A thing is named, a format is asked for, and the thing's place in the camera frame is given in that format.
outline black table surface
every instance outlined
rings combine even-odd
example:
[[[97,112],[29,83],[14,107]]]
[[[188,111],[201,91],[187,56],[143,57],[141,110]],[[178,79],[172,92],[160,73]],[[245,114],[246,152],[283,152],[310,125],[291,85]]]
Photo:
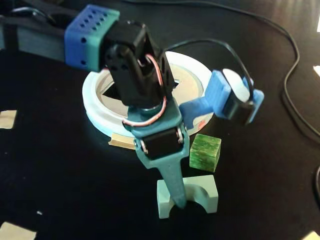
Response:
[[[292,33],[301,62],[288,90],[301,113],[320,129],[320,14],[318,0],[217,0],[272,18]],[[253,124],[214,117],[202,134],[222,139],[214,173],[218,212],[196,203],[159,219],[156,169],[134,151],[108,145],[90,123],[82,100],[85,71],[25,53],[0,52],[0,110],[17,110],[14,128],[0,129],[0,222],[37,231],[42,239],[301,239],[320,233],[312,181],[320,145],[284,108],[282,81],[294,62],[289,41],[254,18],[209,7],[93,3],[144,22],[163,47],[191,38],[227,41],[247,66],[265,100]],[[224,49],[179,49],[210,69],[233,68]],[[210,174],[181,162],[184,177]]]

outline white ring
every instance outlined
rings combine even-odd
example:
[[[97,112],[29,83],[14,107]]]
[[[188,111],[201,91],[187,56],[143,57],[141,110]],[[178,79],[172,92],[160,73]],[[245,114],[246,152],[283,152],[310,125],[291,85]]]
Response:
[[[202,88],[202,96],[198,95],[197,97],[203,97],[211,77],[211,71],[192,57],[172,51],[167,51],[165,54],[170,65],[184,69],[199,81],[199,84],[201,85],[200,88]],[[100,73],[90,72],[86,77],[82,86],[82,97],[86,114],[92,124],[109,137],[111,137],[112,133],[133,137],[131,132],[123,127],[122,119],[126,116],[114,112],[102,103],[101,92],[105,91],[113,84],[113,81],[107,81],[109,75],[110,73],[108,70],[102,70]],[[195,118],[193,121],[194,128],[189,129],[187,131],[188,134],[192,135],[198,132],[208,123],[212,115],[213,114],[210,113]]]

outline wire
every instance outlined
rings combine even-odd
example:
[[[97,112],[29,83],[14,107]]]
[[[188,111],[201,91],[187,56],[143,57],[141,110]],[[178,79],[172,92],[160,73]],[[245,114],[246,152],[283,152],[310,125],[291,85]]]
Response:
[[[294,50],[294,54],[295,54],[295,61],[292,65],[292,67],[289,69],[289,71],[286,73],[284,80],[283,80],[283,91],[284,91],[284,95],[289,103],[289,106],[291,107],[291,109],[294,111],[294,113],[296,114],[296,116],[302,121],[302,123],[310,130],[312,131],[313,134],[315,134],[317,137],[320,138],[320,132],[314,128],[302,115],[301,113],[298,111],[297,107],[295,106],[295,104],[293,103],[293,101],[291,100],[291,97],[289,95],[288,92],[288,88],[287,88],[287,83],[288,83],[288,79],[289,77],[292,75],[293,71],[296,69],[299,61],[300,61],[300,52],[297,46],[297,43],[295,41],[295,39],[293,38],[293,36],[281,25],[279,25],[278,23],[275,23],[274,21],[272,21],[271,19],[265,17],[265,16],[261,16],[249,11],[245,11],[245,10],[241,10],[235,7],[230,7],[230,6],[225,6],[219,3],[215,3],[215,2],[211,2],[211,1],[204,1],[204,0],[181,0],[181,1],[158,1],[158,0],[153,0],[153,1],[149,1],[149,0],[122,0],[125,3],[130,3],[130,4],[149,4],[149,5],[182,5],[182,6],[198,6],[198,7],[213,7],[213,8],[220,8],[220,9],[224,9],[224,10],[228,10],[231,12],[235,12],[238,14],[243,14],[255,19],[258,19],[268,25],[270,25],[271,27],[273,27],[274,29],[278,30],[281,34],[283,34],[291,43],[293,50]]]
[[[19,7],[19,8],[14,8],[10,12],[11,14],[33,14],[33,15],[39,15],[45,18],[50,24],[56,25],[57,22],[56,20],[49,14],[45,13],[44,11],[41,11],[37,8],[34,7],[29,7],[29,6],[24,6],[24,7]]]
[[[315,196],[320,206],[320,166],[317,167],[314,178]]]
[[[147,59],[149,59],[152,62],[152,64],[154,65],[156,76],[159,81],[159,85],[160,85],[160,87],[162,87],[164,83],[162,80],[161,71],[160,71],[160,68],[159,68],[157,61],[155,60],[155,58],[151,54],[146,54],[145,57]],[[153,117],[149,118],[146,121],[129,121],[127,119],[123,119],[122,123],[129,125],[129,126],[132,126],[132,127],[145,127],[150,124],[153,124],[155,121],[157,121],[164,114],[165,109],[166,109],[166,105],[167,105],[167,97],[166,97],[166,95],[164,95],[161,110],[156,115],[154,115]]]
[[[248,88],[249,88],[249,92],[250,92],[250,97],[249,97],[249,101],[252,101],[254,98],[254,86],[251,82],[251,77],[249,75],[249,72],[246,68],[246,66],[244,65],[244,63],[241,61],[240,57],[238,56],[238,54],[236,53],[236,51],[225,41],[221,41],[221,40],[217,40],[217,39],[213,39],[213,38],[203,38],[203,39],[191,39],[191,40],[185,40],[182,42],[178,42],[176,44],[173,44],[171,46],[169,46],[168,48],[166,48],[166,51],[172,51],[174,49],[180,48],[182,46],[186,46],[186,45],[190,45],[190,44],[197,44],[197,43],[213,43],[213,44],[218,44],[220,46],[223,46],[224,48],[226,48],[235,58],[235,60],[237,61],[237,63],[240,65],[241,70],[244,73],[246,82],[248,84]]]

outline bolt hole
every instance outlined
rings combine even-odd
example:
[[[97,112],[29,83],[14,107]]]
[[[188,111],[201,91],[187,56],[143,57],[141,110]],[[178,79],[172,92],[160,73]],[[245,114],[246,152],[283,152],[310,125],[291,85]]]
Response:
[[[162,72],[165,73],[166,66],[165,66],[165,58],[164,57],[161,60],[161,67],[162,67]]]

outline black cable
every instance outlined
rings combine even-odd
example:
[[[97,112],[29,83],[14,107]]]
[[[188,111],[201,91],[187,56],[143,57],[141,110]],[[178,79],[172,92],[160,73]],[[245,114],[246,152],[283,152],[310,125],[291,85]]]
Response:
[[[45,18],[50,24],[54,26],[57,24],[56,20],[51,15],[34,7],[29,7],[29,6],[19,7],[11,10],[10,13],[12,15],[19,15],[19,14],[39,15]]]
[[[320,166],[317,167],[314,178],[315,196],[320,206]]]
[[[294,113],[297,115],[297,117],[302,121],[302,123],[309,128],[316,136],[318,136],[320,138],[320,132],[315,129],[302,115],[301,113],[298,111],[297,107],[295,106],[295,104],[292,102],[291,97],[289,95],[288,92],[288,88],[287,88],[287,82],[289,77],[292,75],[293,71],[295,70],[295,68],[297,67],[299,61],[300,61],[300,52],[298,49],[298,46],[296,44],[295,39],[292,37],[292,35],[285,29],[283,28],[281,25],[279,25],[278,23],[275,23],[274,21],[272,21],[271,19],[265,17],[265,16],[261,16],[249,11],[245,11],[245,10],[240,10],[238,8],[234,8],[234,7],[230,7],[230,6],[225,6],[219,3],[214,3],[211,1],[205,1],[205,0],[178,0],[178,1],[160,1],[160,0],[122,0],[125,3],[130,3],[130,4],[147,4],[147,5],[182,5],[182,6],[198,6],[198,7],[213,7],[213,8],[220,8],[220,9],[224,9],[224,10],[228,10],[231,12],[235,12],[238,14],[243,14],[246,16],[250,16],[253,17],[255,19],[258,19],[270,26],[272,26],[274,29],[278,30],[280,33],[282,33],[284,36],[286,36],[286,38],[290,41],[294,53],[295,53],[295,62],[293,63],[292,67],[289,69],[289,71],[287,72],[287,74],[284,77],[283,80],[283,91],[284,91],[284,95],[289,103],[289,106],[292,108],[292,110],[294,111]]]
[[[254,86],[251,82],[251,77],[249,75],[249,72],[246,68],[246,66],[244,65],[244,63],[241,61],[240,57],[237,55],[237,53],[235,52],[235,50],[225,41],[221,41],[221,40],[217,40],[217,39],[213,39],[213,38],[203,38],[203,39],[191,39],[191,40],[185,40],[182,42],[178,42],[176,44],[173,44],[169,47],[167,47],[165,49],[165,51],[172,51],[174,49],[180,48],[182,46],[186,46],[186,45],[190,45],[190,44],[196,44],[196,43],[214,43],[214,44],[218,44],[220,46],[225,47],[235,58],[235,60],[237,61],[237,63],[240,65],[241,70],[244,73],[246,82],[248,84],[248,88],[249,88],[249,92],[250,92],[250,97],[249,97],[249,101],[252,101],[254,98]]]

